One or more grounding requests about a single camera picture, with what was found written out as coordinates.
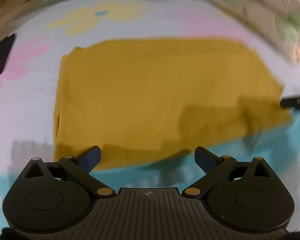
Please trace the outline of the mustard yellow knit garment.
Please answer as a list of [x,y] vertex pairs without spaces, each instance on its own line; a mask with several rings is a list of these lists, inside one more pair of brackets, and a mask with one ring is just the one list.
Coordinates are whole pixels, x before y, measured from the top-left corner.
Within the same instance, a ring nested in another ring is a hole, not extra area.
[[291,119],[255,51],[219,38],[110,40],[62,57],[55,159],[91,146],[99,169],[153,163]]

